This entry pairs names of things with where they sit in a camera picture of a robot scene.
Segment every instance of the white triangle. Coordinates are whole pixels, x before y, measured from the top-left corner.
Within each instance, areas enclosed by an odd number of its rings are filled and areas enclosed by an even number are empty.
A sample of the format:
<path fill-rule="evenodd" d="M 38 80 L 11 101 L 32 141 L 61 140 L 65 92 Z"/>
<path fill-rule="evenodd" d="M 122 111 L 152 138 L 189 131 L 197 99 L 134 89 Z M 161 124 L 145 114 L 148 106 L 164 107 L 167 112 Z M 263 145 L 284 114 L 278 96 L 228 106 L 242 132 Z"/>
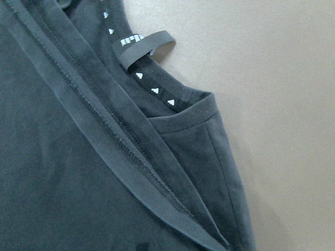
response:
<path fill-rule="evenodd" d="M 152 90 L 154 93 L 157 93 L 157 94 L 158 94 L 158 91 L 159 91 L 158 88 L 152 88 L 151 90 Z"/>
<path fill-rule="evenodd" d="M 143 77 L 143 73 L 137 72 L 136 75 L 138 76 L 139 79 L 142 79 L 142 77 Z"/>
<path fill-rule="evenodd" d="M 168 100 L 167 101 L 170 105 L 174 106 L 174 99 Z"/>

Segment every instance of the dark blue garment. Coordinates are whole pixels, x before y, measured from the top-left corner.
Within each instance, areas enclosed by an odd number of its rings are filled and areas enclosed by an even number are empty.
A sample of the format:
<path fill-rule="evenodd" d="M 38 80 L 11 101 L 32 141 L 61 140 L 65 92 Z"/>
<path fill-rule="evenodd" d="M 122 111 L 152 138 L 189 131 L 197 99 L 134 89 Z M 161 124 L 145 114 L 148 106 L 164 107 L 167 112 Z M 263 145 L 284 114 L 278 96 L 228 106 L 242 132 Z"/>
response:
<path fill-rule="evenodd" d="M 254 251 L 214 94 L 125 71 L 120 1 L 62 6 L 0 1 L 0 250 Z"/>

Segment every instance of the neckline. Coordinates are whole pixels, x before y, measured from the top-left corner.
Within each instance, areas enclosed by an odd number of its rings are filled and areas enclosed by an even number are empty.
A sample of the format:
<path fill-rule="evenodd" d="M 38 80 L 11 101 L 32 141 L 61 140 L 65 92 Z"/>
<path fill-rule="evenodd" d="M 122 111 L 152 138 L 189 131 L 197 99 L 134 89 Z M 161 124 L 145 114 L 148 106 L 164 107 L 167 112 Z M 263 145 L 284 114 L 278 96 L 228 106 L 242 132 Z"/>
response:
<path fill-rule="evenodd" d="M 184 189 L 184 196 L 191 197 L 193 200 L 197 203 L 197 207 L 205 210 L 204 217 L 209 220 L 212 225 L 215 227 L 215 223 L 213 219 L 211 218 L 208 210 L 206 209 L 204 203 L 202 202 L 201 197 L 197 193 L 196 189 L 194 188 L 192 182 L 188 179 L 187 175 L 183 171 L 182 167 L 180 166 L 179 162 L 175 159 L 172 152 L 169 150 L 168 146 L 164 143 L 162 138 L 159 135 L 159 132 L 155 130 L 153 124 L 150 122 L 150 120 L 141 112 L 139 107 L 133 102 L 133 100 L 130 98 L 130 96 L 125 92 L 124 89 L 117 83 L 117 81 L 113 78 L 112 75 L 109 74 L 109 72 L 104 67 L 103 63 L 100 61 L 100 59 L 97 57 L 97 55 L 93 52 L 92 48 L 90 47 L 89 43 L 81 36 L 79 31 L 75 28 L 75 26 L 72 24 L 72 22 L 68 19 L 68 17 L 65 15 L 63 10 L 57 5 L 56 1 L 37 1 L 37 6 L 40 8 L 41 11 L 43 11 L 43 14 L 45 14 L 44 17 L 42 17 L 42 14 L 37 12 L 36 6 L 34 3 L 31 3 L 30 1 L 25 2 L 25 6 L 21 6 L 18 2 L 11 2 L 12 6 L 17 7 L 17 9 L 14 11 L 16 13 L 20 13 L 22 16 L 24 16 L 25 20 L 28 20 L 30 24 L 34 24 L 35 21 L 34 18 L 46 18 L 48 19 L 48 22 L 55 25 L 51 28 L 48 27 L 51 33 L 57 34 L 59 37 L 52 38 L 49 33 L 41 30 L 36 31 L 36 33 L 39 33 L 44 38 L 43 40 L 46 40 L 48 44 L 55 45 L 56 43 L 62 44 L 62 48 L 60 48 L 62 55 L 59 56 L 63 59 L 64 57 L 70 58 L 72 61 L 74 56 L 77 56 L 85 66 L 90 66 L 90 69 L 87 69 L 89 73 L 92 73 L 95 77 L 95 82 L 99 84 L 99 87 L 102 88 L 103 92 L 110 92 L 108 93 L 108 101 L 112 103 L 115 110 L 120 110 L 123 113 L 124 122 L 129 123 L 133 128 L 138 128 L 136 130 L 136 134 L 139 136 L 140 139 L 146 139 L 148 141 L 148 148 L 155 149 L 157 156 L 159 156 L 162 159 L 159 159 L 158 161 L 162 161 L 166 167 L 172 168 L 172 174 L 176 175 L 176 179 L 182 179 L 185 181 L 185 187 Z M 202 101 L 197 104 L 206 104 L 206 102 Z M 185 116 L 187 112 L 180 113 L 182 116 Z M 202 241 L 198 242 L 201 245 L 204 245 L 205 247 L 208 247 L 208 243 L 211 243 L 211 245 L 216 246 L 216 248 L 213 248 L 212 250 L 225 250 L 223 247 L 227 247 L 228 243 L 227 241 L 219 234 L 218 229 L 216 228 L 219 241 L 221 245 L 217 246 L 213 240 L 210 238 L 204 237 Z M 187 236 L 192 235 L 192 232 L 183 232 Z"/>

